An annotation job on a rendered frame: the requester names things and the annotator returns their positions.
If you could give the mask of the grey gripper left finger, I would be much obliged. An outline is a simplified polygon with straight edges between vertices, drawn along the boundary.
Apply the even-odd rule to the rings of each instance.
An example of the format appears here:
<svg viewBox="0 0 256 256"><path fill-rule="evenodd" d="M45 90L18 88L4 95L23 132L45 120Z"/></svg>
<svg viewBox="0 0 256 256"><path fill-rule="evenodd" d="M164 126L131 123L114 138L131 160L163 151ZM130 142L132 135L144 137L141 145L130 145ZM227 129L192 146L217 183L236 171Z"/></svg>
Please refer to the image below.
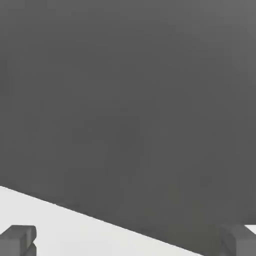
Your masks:
<svg viewBox="0 0 256 256"><path fill-rule="evenodd" d="M34 225L11 225L0 234L0 256L37 256Z"/></svg>

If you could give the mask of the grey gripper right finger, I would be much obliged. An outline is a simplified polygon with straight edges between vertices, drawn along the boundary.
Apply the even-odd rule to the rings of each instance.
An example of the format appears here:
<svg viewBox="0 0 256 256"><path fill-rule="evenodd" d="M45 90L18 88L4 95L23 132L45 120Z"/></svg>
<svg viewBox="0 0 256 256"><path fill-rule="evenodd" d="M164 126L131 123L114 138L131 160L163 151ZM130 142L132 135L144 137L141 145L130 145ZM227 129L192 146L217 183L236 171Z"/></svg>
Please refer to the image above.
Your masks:
<svg viewBox="0 0 256 256"><path fill-rule="evenodd" d="M256 234L245 225L222 225L219 235L219 256L256 256Z"/></svg>

